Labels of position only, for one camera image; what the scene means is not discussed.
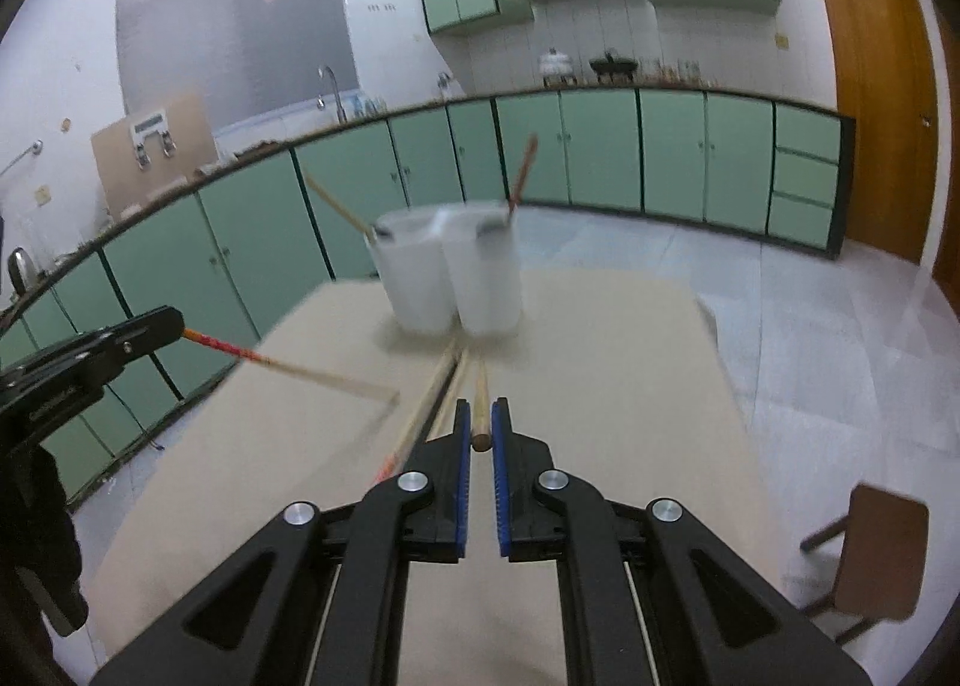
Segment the red end bamboo chopstick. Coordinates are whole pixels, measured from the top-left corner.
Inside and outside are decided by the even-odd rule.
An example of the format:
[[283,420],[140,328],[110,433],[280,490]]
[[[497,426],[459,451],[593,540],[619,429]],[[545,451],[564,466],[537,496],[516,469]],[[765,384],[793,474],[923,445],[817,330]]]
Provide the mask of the red end bamboo chopstick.
[[342,390],[342,392],[356,395],[362,399],[377,400],[378,402],[384,403],[395,403],[400,399],[400,393],[398,393],[395,388],[387,387],[387,385],[373,384],[372,382],[360,381],[359,379],[355,379],[355,377],[335,374],[335,372],[317,371],[317,369],[311,369],[311,367],[302,366],[301,364],[275,360],[275,358],[270,358],[270,356],[263,356],[263,354],[256,353],[256,351],[252,351],[252,349],[241,348],[238,345],[233,345],[233,343],[228,343],[228,341],[217,340],[217,338],[208,337],[205,333],[195,332],[192,328],[186,328],[184,332],[182,332],[182,336],[187,341],[195,343],[195,345],[215,349],[215,351],[220,351],[220,353],[233,356],[236,360],[243,360],[248,363],[257,364],[257,366],[267,367],[267,369],[272,369],[272,371],[278,372],[278,374],[285,374],[285,376],[296,377],[303,381],[314,382],[314,384],[322,385],[322,387]]

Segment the black chopstick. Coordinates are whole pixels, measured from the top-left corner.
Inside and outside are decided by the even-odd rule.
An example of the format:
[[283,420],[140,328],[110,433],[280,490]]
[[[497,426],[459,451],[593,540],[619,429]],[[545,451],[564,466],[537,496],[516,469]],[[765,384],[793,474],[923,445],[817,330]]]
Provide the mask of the black chopstick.
[[459,397],[459,388],[462,377],[466,374],[469,365],[469,350],[464,346],[456,346],[449,358],[448,369],[443,372],[439,382],[438,392],[434,393],[428,402],[428,410],[420,429],[416,431],[413,450],[433,439],[441,438],[448,432],[448,422],[451,421],[451,411],[455,399]]

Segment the light wooden chopstick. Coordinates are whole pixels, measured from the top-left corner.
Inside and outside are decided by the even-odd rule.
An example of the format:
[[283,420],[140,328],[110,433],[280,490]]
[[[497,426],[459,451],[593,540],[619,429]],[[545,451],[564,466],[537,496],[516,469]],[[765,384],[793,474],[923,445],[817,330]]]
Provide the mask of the light wooden chopstick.
[[376,240],[376,231],[374,231],[374,227],[372,227],[368,221],[363,220],[361,216],[356,215],[356,213],[348,208],[347,205],[343,205],[343,203],[340,202],[340,200],[338,200],[333,193],[329,192],[327,188],[322,187],[322,185],[320,185],[313,176],[304,174],[304,182],[308,184],[308,187],[317,195],[317,197],[320,198],[320,200],[322,200],[322,202],[327,203],[327,205],[329,205],[335,211],[335,213],[340,216],[340,218],[343,218],[343,220],[347,221],[347,223],[351,227],[354,227],[356,231],[361,232],[361,234],[363,234],[368,241],[374,242]]

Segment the silver metal spoon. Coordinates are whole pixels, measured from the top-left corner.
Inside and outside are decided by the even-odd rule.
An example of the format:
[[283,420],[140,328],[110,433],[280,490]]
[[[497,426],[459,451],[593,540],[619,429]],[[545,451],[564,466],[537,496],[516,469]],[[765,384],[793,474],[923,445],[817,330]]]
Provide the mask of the silver metal spoon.
[[488,234],[496,234],[496,232],[508,232],[511,229],[511,223],[506,220],[501,221],[488,221],[488,223],[482,224],[477,229],[478,237],[485,237]]

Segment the plain bamboo chopstick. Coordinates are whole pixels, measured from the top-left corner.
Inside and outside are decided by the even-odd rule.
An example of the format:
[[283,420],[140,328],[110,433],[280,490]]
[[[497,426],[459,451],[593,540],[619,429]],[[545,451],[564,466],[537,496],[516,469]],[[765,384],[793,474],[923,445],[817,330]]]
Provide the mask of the plain bamboo chopstick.
[[470,443],[475,452],[487,452],[491,449],[491,402],[488,385],[487,363],[477,363],[477,379],[473,390],[472,431]]

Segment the red patterned wooden chopstick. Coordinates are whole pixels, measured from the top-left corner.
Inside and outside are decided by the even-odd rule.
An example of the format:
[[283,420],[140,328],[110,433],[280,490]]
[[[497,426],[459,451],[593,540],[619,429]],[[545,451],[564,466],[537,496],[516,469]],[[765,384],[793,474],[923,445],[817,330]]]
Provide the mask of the red patterned wooden chopstick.
[[529,179],[529,172],[534,166],[535,158],[537,158],[537,149],[539,149],[539,137],[535,133],[531,133],[527,138],[523,162],[517,171],[516,179],[512,182],[511,192],[509,192],[508,221],[510,223],[512,223],[512,216],[516,213],[519,203],[523,200],[523,192],[526,188],[527,179]]

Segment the green lower kitchen cabinets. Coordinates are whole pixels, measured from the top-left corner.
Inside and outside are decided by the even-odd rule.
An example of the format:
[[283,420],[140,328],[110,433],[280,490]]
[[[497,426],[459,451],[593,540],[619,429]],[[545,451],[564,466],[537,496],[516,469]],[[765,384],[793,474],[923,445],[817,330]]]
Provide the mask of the green lower kitchen cabinets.
[[381,115],[264,146],[78,248],[3,317],[2,358],[160,304],[254,343],[321,284],[374,275],[353,218],[511,193],[831,259],[854,153],[848,115],[734,91],[531,91]]

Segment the chrome kitchen faucet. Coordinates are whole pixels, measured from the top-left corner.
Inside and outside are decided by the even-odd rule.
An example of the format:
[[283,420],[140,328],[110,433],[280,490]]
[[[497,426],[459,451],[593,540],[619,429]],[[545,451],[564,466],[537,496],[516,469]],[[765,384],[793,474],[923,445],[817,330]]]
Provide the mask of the chrome kitchen faucet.
[[317,69],[317,76],[319,76],[320,82],[329,88],[329,91],[321,92],[319,96],[317,96],[317,109],[325,109],[327,107],[327,101],[332,101],[332,104],[334,104],[335,119],[337,119],[339,124],[347,124],[347,109],[343,106],[342,92],[340,92],[340,86],[338,86],[337,75],[335,75],[334,69],[329,67],[329,65],[320,65]]

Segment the cardboard box with label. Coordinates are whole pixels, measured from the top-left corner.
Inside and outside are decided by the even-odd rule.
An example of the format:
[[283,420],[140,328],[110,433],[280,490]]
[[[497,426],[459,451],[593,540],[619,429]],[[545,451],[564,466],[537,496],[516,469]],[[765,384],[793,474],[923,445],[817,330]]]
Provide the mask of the cardboard box with label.
[[145,107],[91,137],[107,211],[121,221],[218,161],[213,130],[196,92]]

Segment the brown wooden stool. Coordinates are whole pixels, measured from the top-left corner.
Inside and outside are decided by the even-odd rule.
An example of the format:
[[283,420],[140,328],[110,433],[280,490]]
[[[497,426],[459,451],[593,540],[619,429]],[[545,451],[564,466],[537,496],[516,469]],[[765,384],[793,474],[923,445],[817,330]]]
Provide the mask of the brown wooden stool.
[[804,555],[843,538],[830,592],[802,606],[807,618],[835,611],[857,621],[833,637],[844,647],[885,621],[913,616],[928,559],[929,507],[866,483],[854,486],[848,512],[804,538]]

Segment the window with grey blind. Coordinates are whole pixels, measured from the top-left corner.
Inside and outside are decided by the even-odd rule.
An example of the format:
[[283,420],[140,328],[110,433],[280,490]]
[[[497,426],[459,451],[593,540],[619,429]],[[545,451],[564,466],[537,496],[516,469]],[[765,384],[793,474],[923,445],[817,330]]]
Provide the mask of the window with grey blind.
[[195,92],[215,130],[359,88],[347,0],[116,0],[128,112]]

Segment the white twin utensil holder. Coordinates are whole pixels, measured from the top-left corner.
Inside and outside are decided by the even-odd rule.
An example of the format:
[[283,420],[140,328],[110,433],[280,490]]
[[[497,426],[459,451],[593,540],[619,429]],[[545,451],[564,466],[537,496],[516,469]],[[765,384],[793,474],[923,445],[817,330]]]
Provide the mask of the white twin utensil holder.
[[514,332],[523,285],[514,224],[477,236],[488,221],[508,221],[503,202],[460,202],[396,209],[374,221],[394,239],[368,244],[398,325],[439,337],[459,326],[473,338]]

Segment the white cooking pot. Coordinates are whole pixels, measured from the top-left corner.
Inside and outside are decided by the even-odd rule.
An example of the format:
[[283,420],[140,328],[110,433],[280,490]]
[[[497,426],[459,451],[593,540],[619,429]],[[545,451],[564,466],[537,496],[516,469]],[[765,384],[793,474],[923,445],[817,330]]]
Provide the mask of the white cooking pot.
[[573,60],[567,53],[551,47],[539,55],[539,75],[545,88],[569,86],[578,83]]

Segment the black wok on stove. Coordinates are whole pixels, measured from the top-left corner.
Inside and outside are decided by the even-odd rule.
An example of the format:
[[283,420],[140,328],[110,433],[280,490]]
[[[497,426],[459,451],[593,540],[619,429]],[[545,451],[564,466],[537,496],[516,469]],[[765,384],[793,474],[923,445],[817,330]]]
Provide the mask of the black wok on stove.
[[599,85],[634,85],[638,62],[613,52],[606,52],[602,57],[590,60],[590,70],[594,71]]

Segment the brown wooden door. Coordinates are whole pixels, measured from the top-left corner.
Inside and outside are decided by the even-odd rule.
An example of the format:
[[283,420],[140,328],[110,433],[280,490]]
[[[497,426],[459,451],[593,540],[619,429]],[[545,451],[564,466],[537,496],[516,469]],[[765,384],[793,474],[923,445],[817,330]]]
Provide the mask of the brown wooden door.
[[937,94],[919,0],[825,0],[836,107],[856,122],[846,236],[908,262],[934,198]]

